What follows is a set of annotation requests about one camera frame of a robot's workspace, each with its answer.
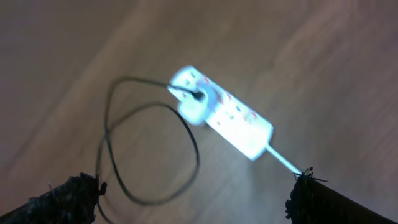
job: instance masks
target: white plug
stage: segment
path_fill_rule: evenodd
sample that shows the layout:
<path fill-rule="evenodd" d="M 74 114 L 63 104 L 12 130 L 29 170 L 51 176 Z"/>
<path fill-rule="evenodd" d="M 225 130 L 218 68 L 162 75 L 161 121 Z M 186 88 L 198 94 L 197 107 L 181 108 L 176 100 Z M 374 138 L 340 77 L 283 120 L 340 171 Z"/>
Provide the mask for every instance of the white plug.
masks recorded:
<path fill-rule="evenodd" d="M 178 112 L 192 125 L 201 125 L 217 104 L 217 92 L 209 85 L 201 84 L 194 91 L 203 93 L 201 99 L 187 98 L 178 105 Z"/>

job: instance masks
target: black cable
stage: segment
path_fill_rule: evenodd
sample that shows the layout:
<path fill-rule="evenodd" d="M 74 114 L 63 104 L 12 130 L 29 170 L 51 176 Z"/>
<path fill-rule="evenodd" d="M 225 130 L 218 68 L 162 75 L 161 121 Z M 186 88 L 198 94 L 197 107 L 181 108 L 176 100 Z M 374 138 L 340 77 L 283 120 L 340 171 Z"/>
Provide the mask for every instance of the black cable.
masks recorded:
<path fill-rule="evenodd" d="M 105 142 L 108 147 L 108 150 L 109 150 L 109 156 L 111 158 L 112 167 L 113 167 L 113 171 L 115 173 L 116 179 L 118 180 L 120 188 L 122 188 L 124 194 L 130 199 L 130 201 L 137 203 L 139 205 L 143 205 L 143 206 L 162 205 L 164 203 L 167 203 L 167 202 L 175 199 L 176 197 L 178 197 L 179 195 L 184 193 L 184 191 L 186 191 L 189 188 L 189 186 L 192 185 L 193 181 L 195 180 L 196 176 L 198 175 L 199 166 L 200 166 L 200 157 L 199 157 L 198 146 L 197 146 L 196 140 L 193 137 L 193 134 L 192 134 L 190 128 L 188 127 L 188 124 L 184 121 L 182 116 L 178 113 L 178 111 L 176 109 L 174 109 L 173 107 L 171 107 L 165 103 L 152 102 L 152 103 L 146 103 L 144 105 L 138 106 L 137 108 L 134 108 L 133 110 L 127 112 L 126 114 L 121 116 L 119 119 L 117 119 L 115 122 L 113 122 L 110 126 L 108 126 L 109 110 L 110 110 L 110 106 L 111 106 L 111 100 L 112 100 L 113 93 L 114 93 L 115 89 L 118 87 L 118 85 L 123 82 L 139 82 L 139 83 L 146 83 L 149 85 L 159 86 L 162 88 L 174 88 L 176 90 L 185 91 L 185 92 L 191 94 L 196 99 L 200 99 L 203 96 L 203 93 L 202 92 L 194 92 L 194 91 L 188 90 L 188 89 L 180 87 L 180 86 L 173 86 L 173 85 L 169 85 L 169 84 L 158 82 L 158 81 L 148 80 L 148 79 L 144 79 L 144 78 L 136 78 L 136 77 L 118 78 L 117 80 L 112 82 L 112 84 L 108 90 L 108 94 L 106 97 L 106 103 L 105 103 L 105 113 L 104 113 L 104 132 L 105 132 L 105 134 L 104 134 L 104 138 L 101 140 L 99 147 L 98 147 L 95 174 L 100 174 L 102 148 L 103 148 L 103 143 Z M 132 193 L 130 193 L 130 191 L 124 185 L 124 183 L 120 177 L 120 174 L 118 172 L 118 168 L 116 167 L 116 163 L 114 161 L 112 144 L 111 144 L 111 134 L 114 131 L 114 129 L 117 128 L 125 120 L 127 120 L 131 116 L 135 115 L 136 113 L 138 113 L 142 110 L 148 109 L 150 107 L 153 107 L 153 106 L 167 108 L 167 109 L 171 110 L 179 118 L 181 123 L 184 125 L 184 128 L 187 130 L 188 135 L 192 141 L 193 149 L 196 154 L 196 166 L 195 166 L 195 169 L 193 170 L 191 177 L 176 192 L 170 194 L 169 196 L 167 196 L 165 198 L 159 199 L 159 200 L 144 200 L 144 199 L 134 196 Z M 98 210 L 99 210 L 100 214 L 102 215 L 102 217 L 108 223 L 112 223 L 112 221 L 104 214 L 99 202 L 98 202 L 97 206 L 98 206 Z"/>

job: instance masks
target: wooden floor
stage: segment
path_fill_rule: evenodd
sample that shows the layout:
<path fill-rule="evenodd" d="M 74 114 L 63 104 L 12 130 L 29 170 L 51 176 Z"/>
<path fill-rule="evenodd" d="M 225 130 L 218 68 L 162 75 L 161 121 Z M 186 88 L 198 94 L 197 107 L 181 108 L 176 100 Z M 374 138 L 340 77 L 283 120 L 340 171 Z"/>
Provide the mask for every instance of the wooden floor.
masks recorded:
<path fill-rule="evenodd" d="M 121 75 L 167 82 L 194 65 L 275 127 L 272 145 L 327 186 L 398 221 L 398 2 L 2 1 L 0 213 L 79 172 L 94 173 L 104 98 Z M 111 119 L 165 90 L 126 84 Z M 246 159 L 193 127 L 202 166 L 192 188 L 159 207 L 131 203 L 108 153 L 104 210 L 116 223 L 290 223 L 291 173 L 270 154 Z M 175 190 L 194 166 L 173 114 L 149 110 L 114 134 L 136 195 Z M 96 223 L 104 223 L 96 210 Z"/>

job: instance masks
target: white cable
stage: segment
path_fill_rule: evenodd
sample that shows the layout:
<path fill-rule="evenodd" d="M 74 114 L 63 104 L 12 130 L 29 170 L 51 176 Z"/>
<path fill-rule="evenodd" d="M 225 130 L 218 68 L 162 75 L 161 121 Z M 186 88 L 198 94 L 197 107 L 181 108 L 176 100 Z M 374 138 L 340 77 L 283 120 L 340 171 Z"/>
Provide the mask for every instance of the white cable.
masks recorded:
<path fill-rule="evenodd" d="M 293 164 L 291 164 L 287 159 L 280 155 L 279 152 L 277 152 L 272 146 L 268 145 L 267 150 L 294 174 L 301 174 L 300 170 L 298 170 Z"/>

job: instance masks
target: power strip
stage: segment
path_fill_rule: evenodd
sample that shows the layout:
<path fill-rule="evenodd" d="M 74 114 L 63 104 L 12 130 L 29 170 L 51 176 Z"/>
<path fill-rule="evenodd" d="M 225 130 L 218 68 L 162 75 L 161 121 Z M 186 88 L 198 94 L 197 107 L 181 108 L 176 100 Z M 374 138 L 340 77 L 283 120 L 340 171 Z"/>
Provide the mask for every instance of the power strip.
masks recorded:
<path fill-rule="evenodd" d="M 195 90 L 202 83 L 211 86 L 218 94 L 218 103 L 206 119 L 210 127 L 252 161 L 268 150 L 292 172 L 301 173 L 269 145 L 274 131 L 270 122 L 193 66 L 180 69 L 170 83 L 189 90 Z M 173 88 L 169 88 L 169 91 L 181 102 L 194 100 L 191 95 Z"/>

